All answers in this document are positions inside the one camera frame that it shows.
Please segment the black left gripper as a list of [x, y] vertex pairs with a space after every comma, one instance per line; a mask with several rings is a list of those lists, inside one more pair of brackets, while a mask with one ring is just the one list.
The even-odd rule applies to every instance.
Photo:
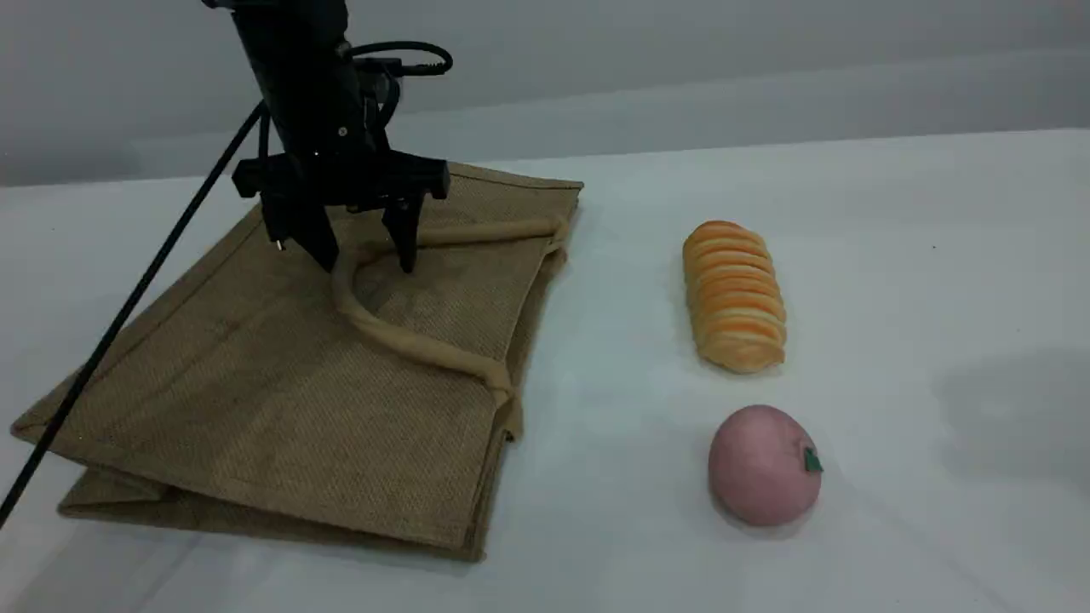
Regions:
[[384, 207], [382, 224], [393, 241], [399, 265], [405, 274], [413, 273], [424, 199], [448, 197], [448, 163], [390, 148], [362, 156], [272, 154], [270, 132], [272, 120], [261, 119], [257, 156], [238, 163], [231, 182], [242, 199], [261, 194], [261, 217], [272, 244], [278, 249], [296, 244], [325, 272], [332, 272], [340, 250], [323, 205], [351, 211]]

